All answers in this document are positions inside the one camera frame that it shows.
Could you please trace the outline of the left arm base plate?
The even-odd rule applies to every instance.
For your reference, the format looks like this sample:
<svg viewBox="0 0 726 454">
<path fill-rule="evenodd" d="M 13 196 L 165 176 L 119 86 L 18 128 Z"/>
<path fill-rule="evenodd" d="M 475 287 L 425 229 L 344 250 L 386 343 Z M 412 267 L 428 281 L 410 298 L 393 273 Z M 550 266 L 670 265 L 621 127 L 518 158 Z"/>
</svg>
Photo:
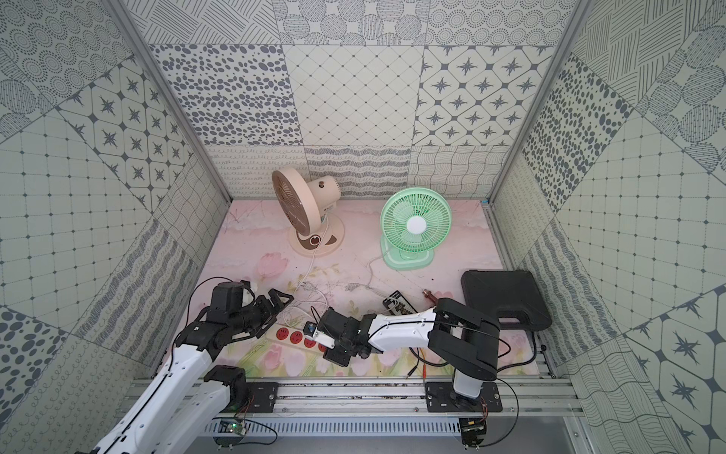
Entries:
<svg viewBox="0 0 726 454">
<path fill-rule="evenodd" d="M 279 384 L 277 382 L 252 382 L 233 384 L 231 398 L 223 412 L 252 412 L 253 414 L 272 414 L 277 401 Z"/>
</svg>

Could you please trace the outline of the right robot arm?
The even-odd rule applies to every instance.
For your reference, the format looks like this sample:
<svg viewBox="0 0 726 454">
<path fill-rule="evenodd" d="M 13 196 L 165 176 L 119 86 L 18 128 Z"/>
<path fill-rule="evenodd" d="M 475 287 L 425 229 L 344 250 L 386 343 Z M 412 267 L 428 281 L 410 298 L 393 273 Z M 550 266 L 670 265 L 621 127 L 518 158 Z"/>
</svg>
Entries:
<svg viewBox="0 0 726 454">
<path fill-rule="evenodd" d="M 329 308 L 308 322 L 304 336 L 325 347 L 323 357 L 340 367 L 395 349 L 428 349 L 455 369 L 453 389 L 476 399 L 498 374 L 500 323 L 493 315 L 442 298 L 437 306 L 408 315 L 347 317 Z"/>
</svg>

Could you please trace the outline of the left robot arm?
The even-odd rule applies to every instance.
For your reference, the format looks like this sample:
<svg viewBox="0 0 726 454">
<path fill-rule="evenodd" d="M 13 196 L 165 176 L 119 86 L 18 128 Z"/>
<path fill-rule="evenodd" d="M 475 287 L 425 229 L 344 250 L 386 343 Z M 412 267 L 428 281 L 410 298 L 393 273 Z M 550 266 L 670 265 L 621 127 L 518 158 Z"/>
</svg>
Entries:
<svg viewBox="0 0 726 454">
<path fill-rule="evenodd" d="M 218 364 L 224 347 L 262 338 L 293 295 L 257 294 L 249 281 L 216 285 L 209 306 L 175 338 L 166 363 L 96 453 L 183 453 L 224 410 L 268 409 L 274 391 L 255 391 L 244 369 Z"/>
</svg>

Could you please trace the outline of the white red power strip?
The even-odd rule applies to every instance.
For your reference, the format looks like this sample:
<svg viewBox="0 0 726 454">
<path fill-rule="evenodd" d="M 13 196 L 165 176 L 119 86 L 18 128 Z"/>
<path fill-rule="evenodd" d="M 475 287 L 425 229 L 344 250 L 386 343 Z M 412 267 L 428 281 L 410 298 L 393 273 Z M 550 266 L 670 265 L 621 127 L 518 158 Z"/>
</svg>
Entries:
<svg viewBox="0 0 726 454">
<path fill-rule="evenodd" d="M 273 325 L 265 334 L 265 339 L 307 353 L 323 354 L 326 351 L 324 345 L 306 338 L 302 330 L 284 327 L 283 325 Z"/>
</svg>

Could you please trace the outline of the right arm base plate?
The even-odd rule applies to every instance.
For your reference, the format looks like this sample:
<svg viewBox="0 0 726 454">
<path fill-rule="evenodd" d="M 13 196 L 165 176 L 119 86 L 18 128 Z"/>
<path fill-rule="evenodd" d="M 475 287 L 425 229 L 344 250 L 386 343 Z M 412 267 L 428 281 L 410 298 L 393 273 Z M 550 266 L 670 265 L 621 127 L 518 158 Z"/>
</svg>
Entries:
<svg viewBox="0 0 726 454">
<path fill-rule="evenodd" d="M 477 398 L 456 393 L 452 382 L 427 382 L 425 384 L 425 402 L 427 411 L 433 414 L 443 414 L 444 412 L 481 414 L 484 410 L 496 414 L 503 411 L 499 389 L 493 382 L 484 382 Z"/>
</svg>

